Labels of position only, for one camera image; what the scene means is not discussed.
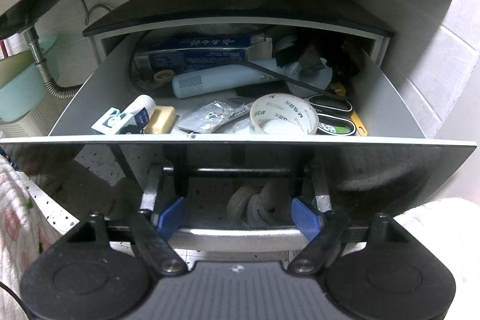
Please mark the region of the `silver foil packet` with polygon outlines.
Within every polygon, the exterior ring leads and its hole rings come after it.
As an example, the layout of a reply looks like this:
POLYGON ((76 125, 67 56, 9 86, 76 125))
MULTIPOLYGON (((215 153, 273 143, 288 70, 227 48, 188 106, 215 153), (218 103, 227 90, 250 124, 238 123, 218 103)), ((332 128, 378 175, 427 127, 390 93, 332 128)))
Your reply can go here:
POLYGON ((252 103, 233 107, 222 101, 213 101, 182 117, 176 126, 186 133, 211 134, 216 129, 249 114, 251 107, 252 103))

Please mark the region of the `black handled scissors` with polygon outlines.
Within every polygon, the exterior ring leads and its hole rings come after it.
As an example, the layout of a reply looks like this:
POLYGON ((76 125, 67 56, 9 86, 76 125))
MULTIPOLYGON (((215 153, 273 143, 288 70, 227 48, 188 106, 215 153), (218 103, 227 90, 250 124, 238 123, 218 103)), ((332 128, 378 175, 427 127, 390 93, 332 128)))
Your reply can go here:
POLYGON ((356 126, 351 120, 353 106, 349 101, 335 100, 317 94, 307 102, 317 113, 317 133, 328 136, 354 136, 356 126))

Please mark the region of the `white small bottle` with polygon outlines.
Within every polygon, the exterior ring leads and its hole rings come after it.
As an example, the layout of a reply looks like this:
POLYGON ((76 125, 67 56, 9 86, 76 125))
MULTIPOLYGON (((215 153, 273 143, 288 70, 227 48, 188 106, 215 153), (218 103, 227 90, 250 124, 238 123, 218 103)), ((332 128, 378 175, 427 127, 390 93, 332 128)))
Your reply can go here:
POLYGON ((142 133, 149 124, 155 111, 155 100, 145 94, 139 95, 123 111, 123 114, 131 115, 129 124, 135 125, 137 130, 142 133))

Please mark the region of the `black upper drawer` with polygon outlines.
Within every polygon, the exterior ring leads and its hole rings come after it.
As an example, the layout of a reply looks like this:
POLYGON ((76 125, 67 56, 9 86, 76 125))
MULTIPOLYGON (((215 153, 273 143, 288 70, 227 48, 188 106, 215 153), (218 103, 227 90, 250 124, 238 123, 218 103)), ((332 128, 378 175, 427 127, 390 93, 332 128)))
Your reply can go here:
POLYGON ((229 16, 299 19, 394 36, 386 23, 352 0, 129 0, 85 28, 83 36, 146 23, 229 16))

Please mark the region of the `dark blue long box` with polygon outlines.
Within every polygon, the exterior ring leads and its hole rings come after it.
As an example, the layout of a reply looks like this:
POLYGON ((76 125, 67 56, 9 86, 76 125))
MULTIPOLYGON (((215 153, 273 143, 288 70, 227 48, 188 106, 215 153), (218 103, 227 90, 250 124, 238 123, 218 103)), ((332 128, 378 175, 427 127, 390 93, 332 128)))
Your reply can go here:
POLYGON ((169 69, 176 74, 219 67, 231 61, 272 56, 272 39, 263 33, 241 36, 171 37, 140 46, 133 62, 143 71, 169 69))

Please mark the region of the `yellow utility knife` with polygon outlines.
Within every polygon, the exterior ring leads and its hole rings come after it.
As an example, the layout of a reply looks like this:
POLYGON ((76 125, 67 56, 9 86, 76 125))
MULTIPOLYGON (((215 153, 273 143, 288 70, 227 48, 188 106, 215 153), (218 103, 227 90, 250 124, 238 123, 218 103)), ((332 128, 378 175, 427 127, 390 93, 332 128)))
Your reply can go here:
POLYGON ((339 102, 342 108, 338 109, 335 115, 340 118, 346 118, 355 124, 355 131, 359 136, 367 136, 368 131, 366 126, 364 126, 363 122, 361 121, 358 113, 351 103, 351 100, 347 98, 347 89, 340 83, 332 83, 329 85, 329 87, 338 97, 343 98, 343 101, 339 102))

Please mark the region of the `black glossy front drawer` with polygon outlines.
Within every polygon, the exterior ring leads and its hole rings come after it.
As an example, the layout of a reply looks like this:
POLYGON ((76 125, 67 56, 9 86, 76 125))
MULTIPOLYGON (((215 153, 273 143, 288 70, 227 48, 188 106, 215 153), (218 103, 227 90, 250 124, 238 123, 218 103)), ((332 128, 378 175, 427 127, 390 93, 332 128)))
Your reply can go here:
POLYGON ((188 166, 195 175, 220 167, 229 174, 263 167, 270 175, 294 157, 326 182, 331 201, 354 218, 383 211, 401 214, 425 202, 470 157, 472 141, 428 139, 382 70, 369 56, 353 81, 352 104, 366 136, 306 136, 292 129, 257 131, 247 116, 211 134, 174 127, 159 135, 97 135, 92 124, 109 107, 133 99, 127 65, 137 42, 125 37, 89 77, 48 136, 2 138, 13 159, 53 162, 64 149, 109 145, 121 149, 138 178, 154 163, 188 166))

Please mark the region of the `yellow eraser block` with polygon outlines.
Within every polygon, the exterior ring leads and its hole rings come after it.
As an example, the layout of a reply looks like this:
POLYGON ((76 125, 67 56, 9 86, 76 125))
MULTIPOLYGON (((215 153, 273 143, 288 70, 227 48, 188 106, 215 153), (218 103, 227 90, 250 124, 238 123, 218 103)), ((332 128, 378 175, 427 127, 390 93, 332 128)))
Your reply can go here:
POLYGON ((172 106, 156 106, 145 127, 146 134, 166 134, 171 131, 176 120, 176 110, 172 106))

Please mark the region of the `clear packing tape roll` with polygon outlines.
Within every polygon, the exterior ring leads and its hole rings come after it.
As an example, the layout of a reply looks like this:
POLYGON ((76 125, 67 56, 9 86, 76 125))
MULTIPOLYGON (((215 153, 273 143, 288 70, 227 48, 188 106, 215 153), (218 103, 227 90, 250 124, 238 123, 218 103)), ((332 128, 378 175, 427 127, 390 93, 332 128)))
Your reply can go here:
POLYGON ((310 136, 317 133, 317 112, 304 99, 272 93, 256 99, 250 108, 250 130, 277 136, 310 136))

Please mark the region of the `mint green plastic basin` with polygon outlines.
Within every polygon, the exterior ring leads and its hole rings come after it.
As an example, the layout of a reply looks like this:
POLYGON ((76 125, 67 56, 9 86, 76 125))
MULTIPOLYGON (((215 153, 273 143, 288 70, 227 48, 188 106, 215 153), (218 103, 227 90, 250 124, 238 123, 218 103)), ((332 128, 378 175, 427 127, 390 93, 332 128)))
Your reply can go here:
POLYGON ((1 121, 8 123, 32 110, 47 89, 24 38, 15 34, 5 42, 9 56, 1 55, 1 121))

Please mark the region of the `blue white small box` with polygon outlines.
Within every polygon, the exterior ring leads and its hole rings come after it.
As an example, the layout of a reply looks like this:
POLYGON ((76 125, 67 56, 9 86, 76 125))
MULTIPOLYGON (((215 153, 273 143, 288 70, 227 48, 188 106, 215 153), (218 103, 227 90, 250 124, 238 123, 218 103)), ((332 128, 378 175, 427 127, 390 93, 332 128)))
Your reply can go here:
POLYGON ((115 135, 127 127, 135 125, 134 116, 111 107, 90 128, 96 134, 115 135))

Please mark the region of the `white slatted plastic bin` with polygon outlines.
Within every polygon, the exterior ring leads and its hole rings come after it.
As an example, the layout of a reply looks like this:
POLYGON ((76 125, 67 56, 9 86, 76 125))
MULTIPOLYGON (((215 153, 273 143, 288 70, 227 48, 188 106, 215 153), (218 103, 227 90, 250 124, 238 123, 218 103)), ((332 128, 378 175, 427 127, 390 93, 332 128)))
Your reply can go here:
POLYGON ((1 134, 4 137, 47 136, 63 109, 62 100, 48 94, 32 110, 16 121, 1 122, 1 134))

